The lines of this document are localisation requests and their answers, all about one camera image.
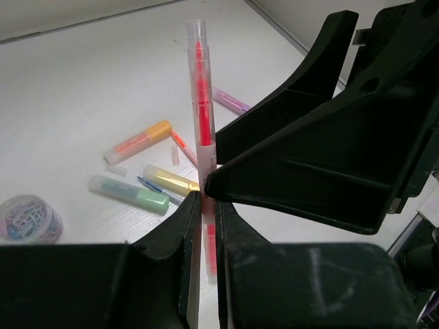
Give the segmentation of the blue pen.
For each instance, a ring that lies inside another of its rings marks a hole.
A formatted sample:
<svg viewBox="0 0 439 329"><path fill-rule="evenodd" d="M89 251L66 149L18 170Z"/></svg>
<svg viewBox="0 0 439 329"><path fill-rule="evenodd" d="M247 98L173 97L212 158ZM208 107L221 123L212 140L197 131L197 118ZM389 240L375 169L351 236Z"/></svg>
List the blue pen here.
<svg viewBox="0 0 439 329"><path fill-rule="evenodd" d="M140 176L137 176L137 180L140 183L142 183L143 186L149 188L150 190L168 196L170 202L172 202L173 204L175 204L177 206L181 205L181 203L184 201L183 197L181 197L177 194L174 194L174 193L172 193L172 192L170 192L170 191L168 191L168 190L156 185L155 183L152 183L152 182L150 182L150 181L148 181Z"/></svg>

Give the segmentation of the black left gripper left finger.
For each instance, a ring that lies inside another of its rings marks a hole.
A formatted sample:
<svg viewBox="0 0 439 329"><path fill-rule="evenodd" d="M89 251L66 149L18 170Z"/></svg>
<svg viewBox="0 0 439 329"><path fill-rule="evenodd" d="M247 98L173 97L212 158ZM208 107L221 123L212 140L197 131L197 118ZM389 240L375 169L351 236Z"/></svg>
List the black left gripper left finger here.
<svg viewBox="0 0 439 329"><path fill-rule="evenodd" d="M190 192L177 210L133 243L132 310L142 328L197 328L200 303L201 194Z"/></svg>

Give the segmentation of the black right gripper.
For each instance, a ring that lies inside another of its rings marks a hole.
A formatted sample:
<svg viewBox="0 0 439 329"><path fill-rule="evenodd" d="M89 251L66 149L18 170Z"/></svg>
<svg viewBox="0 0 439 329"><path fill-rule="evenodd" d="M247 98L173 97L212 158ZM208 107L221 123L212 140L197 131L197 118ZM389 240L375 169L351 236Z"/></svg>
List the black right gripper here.
<svg viewBox="0 0 439 329"><path fill-rule="evenodd" d="M355 194L367 212L401 207L438 159L438 2L415 1L387 45L346 94L338 117L358 173Z"/></svg>

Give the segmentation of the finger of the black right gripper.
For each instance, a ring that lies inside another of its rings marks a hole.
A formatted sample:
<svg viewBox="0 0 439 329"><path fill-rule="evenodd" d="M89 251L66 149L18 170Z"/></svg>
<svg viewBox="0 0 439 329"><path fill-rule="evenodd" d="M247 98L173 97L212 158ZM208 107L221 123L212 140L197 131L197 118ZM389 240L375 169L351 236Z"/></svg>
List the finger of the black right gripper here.
<svg viewBox="0 0 439 329"><path fill-rule="evenodd" d="M365 202L356 196L361 175L348 169L352 147L338 121L352 103L352 94L334 92L326 103L220 164L206 182L206 194L351 232L376 233L389 210L401 212L407 201L401 207L392 204L387 212L367 212Z"/></svg>
<svg viewBox="0 0 439 329"><path fill-rule="evenodd" d="M216 133L217 162L225 164L332 99L359 14L326 18L309 53L273 92Z"/></svg>

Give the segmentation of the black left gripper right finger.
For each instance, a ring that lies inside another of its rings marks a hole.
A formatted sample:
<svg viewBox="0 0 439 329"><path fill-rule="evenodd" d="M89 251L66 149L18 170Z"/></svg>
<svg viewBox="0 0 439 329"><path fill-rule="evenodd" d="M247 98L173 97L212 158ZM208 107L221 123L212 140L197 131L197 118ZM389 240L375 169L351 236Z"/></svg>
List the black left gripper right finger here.
<svg viewBox="0 0 439 329"><path fill-rule="evenodd" d="M218 316L221 329L227 328L226 261L224 248L231 243L270 242L247 223L230 202L216 202L215 244L217 265Z"/></svg>

